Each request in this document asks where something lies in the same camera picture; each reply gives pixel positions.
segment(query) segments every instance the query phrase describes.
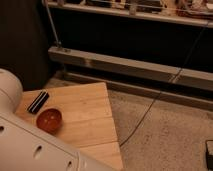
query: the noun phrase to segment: floor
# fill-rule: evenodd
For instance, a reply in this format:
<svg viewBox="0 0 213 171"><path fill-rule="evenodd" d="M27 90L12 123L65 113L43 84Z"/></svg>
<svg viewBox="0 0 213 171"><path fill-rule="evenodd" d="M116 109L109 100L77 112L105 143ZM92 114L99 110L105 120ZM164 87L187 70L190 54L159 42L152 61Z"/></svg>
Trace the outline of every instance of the floor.
<svg viewBox="0 0 213 171"><path fill-rule="evenodd" d="M75 84L53 77L46 87ZM108 92L122 143L153 99ZM205 140L213 139L213 110L206 107L208 109L157 100L135 134L121 147L124 170L206 171Z"/></svg>

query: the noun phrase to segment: metal bar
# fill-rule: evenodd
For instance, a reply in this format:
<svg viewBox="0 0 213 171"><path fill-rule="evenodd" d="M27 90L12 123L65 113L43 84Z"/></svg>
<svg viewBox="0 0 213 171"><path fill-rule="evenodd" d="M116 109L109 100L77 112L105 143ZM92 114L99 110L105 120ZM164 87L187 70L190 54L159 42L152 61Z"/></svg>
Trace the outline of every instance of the metal bar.
<svg viewBox="0 0 213 171"><path fill-rule="evenodd" d="M45 4L46 10L47 10L47 14L48 14L48 17L49 17L49 20L50 20L53 35L55 37L56 45L57 45L57 47L61 47L61 42L58 39L56 28L55 28L55 25L54 25L54 22L53 22L53 19L52 19L52 15L51 15L51 12L50 12L50 9L49 9L49 6L48 6L48 0L44 0L43 2Z"/></svg>
<svg viewBox="0 0 213 171"><path fill-rule="evenodd" d="M170 83L179 68L115 56L51 47L53 61ZM173 84L213 91L213 73L183 69Z"/></svg>
<svg viewBox="0 0 213 171"><path fill-rule="evenodd" d="M85 75L82 75L81 73L78 74L78 73L68 72L64 78L65 80L75 81L79 83L106 82L107 87L109 89L131 93L131 94L135 94L135 95L139 95L143 97L145 96L149 98L154 98L159 93L159 91L155 89L145 88L145 87L127 84L127 83L121 83L118 81L112 81L112 80L93 77L93 76L85 76ZM169 93L169 92L163 92L160 95L159 100L213 111L213 102L206 99L200 99L200 98L198 99L194 97L178 95L178 94Z"/></svg>

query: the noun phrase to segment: wire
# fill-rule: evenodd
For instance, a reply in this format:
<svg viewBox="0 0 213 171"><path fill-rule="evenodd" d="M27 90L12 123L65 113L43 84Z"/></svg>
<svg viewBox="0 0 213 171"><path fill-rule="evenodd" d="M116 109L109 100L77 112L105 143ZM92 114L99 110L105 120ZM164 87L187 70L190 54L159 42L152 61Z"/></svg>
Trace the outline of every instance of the wire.
<svg viewBox="0 0 213 171"><path fill-rule="evenodd" d="M180 73L182 72L182 70L184 69L185 65L188 63L188 61L190 60L191 58L191 55L194 51L194 49L196 48L200 38L202 37L204 31L206 30L206 28L208 27L208 25L210 24L210 20L207 21L207 23L203 26L202 30L199 32L198 36L196 37L193 45L191 46L190 50L189 50L189 53L187 54L186 56L186 59L184 60L182 66L180 67L179 71L175 74L175 76L170 79L168 81L168 83L173 83L177 78L178 76L180 75ZM156 95L156 97L153 99L153 101L151 102L151 104L149 105L148 109L145 111L144 115L142 116L142 118L139 120L139 122L137 123L137 125L135 126L135 128L133 129L133 131L130 133L130 135L120 144L120 147L122 147L123 145L125 145L129 139L135 134L135 132L138 130L139 126L141 125L141 123L145 120L146 116L148 115L148 113L150 112L152 106L155 104L155 102L158 100L158 98L161 96L161 94L166 90L168 89L170 86L170 84L168 84L164 89L161 89L159 91L159 93Z"/></svg>

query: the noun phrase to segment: black wall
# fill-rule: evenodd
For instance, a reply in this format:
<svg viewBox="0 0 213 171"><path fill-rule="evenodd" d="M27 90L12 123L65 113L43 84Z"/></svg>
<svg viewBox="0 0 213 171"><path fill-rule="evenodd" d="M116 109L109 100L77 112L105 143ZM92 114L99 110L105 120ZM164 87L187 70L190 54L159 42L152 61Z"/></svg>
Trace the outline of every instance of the black wall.
<svg viewBox="0 0 213 171"><path fill-rule="evenodd" d="M25 90L41 88L52 73L41 9L40 0L1 0L0 68L17 75Z"/></svg>

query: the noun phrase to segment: red bowl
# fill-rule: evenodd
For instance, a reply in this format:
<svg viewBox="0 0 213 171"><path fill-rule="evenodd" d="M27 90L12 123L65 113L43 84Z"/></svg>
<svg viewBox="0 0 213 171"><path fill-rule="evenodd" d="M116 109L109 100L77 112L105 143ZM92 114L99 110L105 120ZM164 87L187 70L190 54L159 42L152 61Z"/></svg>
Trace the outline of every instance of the red bowl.
<svg viewBox="0 0 213 171"><path fill-rule="evenodd" d="M48 133L54 133L62 122L61 112L57 109L51 108L43 111L36 120L38 128Z"/></svg>

